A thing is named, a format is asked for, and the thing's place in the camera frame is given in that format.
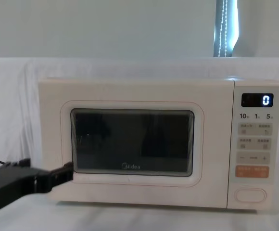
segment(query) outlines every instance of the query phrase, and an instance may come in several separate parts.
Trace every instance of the microwave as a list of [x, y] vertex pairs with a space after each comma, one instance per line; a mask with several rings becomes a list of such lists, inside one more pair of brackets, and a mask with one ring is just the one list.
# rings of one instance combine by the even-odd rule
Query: microwave
[[271, 208], [278, 81], [48, 78], [38, 88], [44, 166], [74, 163], [50, 198]]

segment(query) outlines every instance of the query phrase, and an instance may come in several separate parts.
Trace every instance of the microwave window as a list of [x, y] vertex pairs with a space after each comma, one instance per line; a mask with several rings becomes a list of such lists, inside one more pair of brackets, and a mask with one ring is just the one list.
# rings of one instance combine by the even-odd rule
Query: microwave window
[[193, 127], [192, 111], [73, 109], [75, 171], [188, 177]]

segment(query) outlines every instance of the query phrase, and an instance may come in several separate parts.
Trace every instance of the digital display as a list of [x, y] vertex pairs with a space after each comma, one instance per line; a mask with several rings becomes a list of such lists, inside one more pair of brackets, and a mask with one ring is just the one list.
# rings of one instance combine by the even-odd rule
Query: digital display
[[272, 93], [243, 93], [241, 98], [242, 107], [272, 107]]

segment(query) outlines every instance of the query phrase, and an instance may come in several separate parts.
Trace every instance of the white table surface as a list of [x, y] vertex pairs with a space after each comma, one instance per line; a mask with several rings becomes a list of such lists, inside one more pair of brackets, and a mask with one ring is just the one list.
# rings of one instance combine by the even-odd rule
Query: white table surface
[[0, 231], [279, 231], [279, 169], [267, 212], [66, 203], [30, 195], [0, 210]]

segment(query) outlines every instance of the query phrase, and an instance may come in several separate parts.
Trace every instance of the control button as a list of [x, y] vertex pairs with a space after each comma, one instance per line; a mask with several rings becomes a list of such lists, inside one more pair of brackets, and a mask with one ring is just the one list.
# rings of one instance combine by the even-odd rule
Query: control button
[[237, 152], [237, 164], [270, 164], [270, 153]]
[[262, 189], [242, 188], [236, 190], [234, 197], [240, 202], [259, 203], [266, 199], [266, 192]]
[[245, 178], [268, 178], [268, 166], [250, 166], [250, 165], [237, 165], [236, 177]]
[[271, 139], [270, 138], [238, 138], [238, 149], [246, 150], [270, 150]]
[[272, 135], [272, 124], [270, 123], [239, 123], [239, 135]]

